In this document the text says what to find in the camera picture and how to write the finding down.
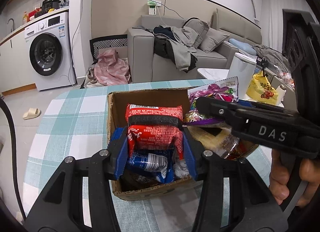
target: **washing machine door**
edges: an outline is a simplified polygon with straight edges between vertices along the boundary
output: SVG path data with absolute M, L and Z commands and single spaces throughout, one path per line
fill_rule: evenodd
M 62 46 L 58 38 L 49 33 L 38 35 L 30 46 L 31 65 L 42 76 L 54 74 L 62 61 Z

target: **finger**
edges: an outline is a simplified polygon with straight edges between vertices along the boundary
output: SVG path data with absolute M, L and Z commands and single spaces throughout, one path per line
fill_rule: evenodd
M 279 183 L 286 185 L 289 181 L 290 174 L 288 169 L 281 164 L 280 152 L 272 149 L 271 177 Z
M 272 163 L 270 175 L 273 179 L 283 185 L 286 185 L 290 178 L 288 169 L 281 163 Z
M 272 157 L 272 162 L 273 161 L 279 161 L 280 162 L 280 152 L 276 149 L 271 150 L 271 157 Z
M 275 198 L 276 202 L 278 203 L 278 205 L 281 205 L 281 204 L 282 204 L 283 200 L 280 200 L 280 199 L 278 199 L 278 198 L 276 198 L 276 197 L 274 197 L 274 198 Z
M 305 207 L 308 205 L 313 197 L 313 195 L 316 193 L 318 187 L 319 187 L 319 182 L 310 182 L 304 191 L 303 195 L 301 198 L 298 200 L 296 206 L 299 207 Z
M 301 161 L 300 178 L 312 183 L 320 183 L 320 161 L 303 159 Z
M 273 179 L 272 176 L 269 177 L 269 180 L 269 189 L 275 198 L 278 198 L 279 200 L 284 200 L 289 196 L 289 189 L 286 185 L 279 183 L 278 181 Z

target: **yellow plastic bag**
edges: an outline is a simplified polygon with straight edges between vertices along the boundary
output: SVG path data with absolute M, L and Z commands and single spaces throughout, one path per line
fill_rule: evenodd
M 247 90 L 247 95 L 259 102 L 271 105 L 276 105 L 278 98 L 278 92 L 271 87 L 270 82 L 267 77 L 263 76 L 262 71 L 253 75 Z

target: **kitchen counter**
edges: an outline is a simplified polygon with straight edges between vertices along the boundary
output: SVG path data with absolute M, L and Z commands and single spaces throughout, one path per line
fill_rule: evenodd
M 31 25 L 41 19 L 44 19 L 46 17 L 49 17 L 51 15 L 54 15 L 54 14 L 59 14 L 61 12 L 64 12 L 64 11 L 67 11 L 69 10 L 69 7 L 68 6 L 65 6 L 65 7 L 62 7 L 62 8 L 59 8 L 59 9 L 56 9 L 50 13 L 47 13 L 47 14 L 44 14 L 44 15 L 41 15 L 37 18 L 35 18 L 34 20 L 31 20 L 29 21 L 28 23 L 18 27 L 17 29 L 15 29 L 13 32 L 11 32 L 10 34 L 8 34 L 5 38 L 3 38 L 1 41 L 0 41 L 0 45 L 3 44 L 5 41 L 9 40 L 11 37 L 13 37 L 14 35 L 16 35 L 17 33 L 20 33 L 21 31 L 23 31 L 28 25 Z

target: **plaid tablecloth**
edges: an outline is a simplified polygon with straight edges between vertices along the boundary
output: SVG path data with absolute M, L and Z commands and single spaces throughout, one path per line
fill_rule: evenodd
M 194 87 L 213 80 L 166 81 L 77 89 L 52 100 L 39 125 L 29 152 L 24 183 L 23 207 L 29 213 L 39 193 L 62 160 L 91 157 L 107 148 L 107 95 L 115 91 Z M 248 159 L 268 185 L 270 162 L 261 148 Z M 225 182 L 224 215 L 228 220 L 228 181 Z M 184 193 L 155 199 L 124 201 L 112 194 L 121 231 L 191 231 L 201 194 L 201 185 Z M 91 225 L 88 179 L 83 182 L 84 222 Z

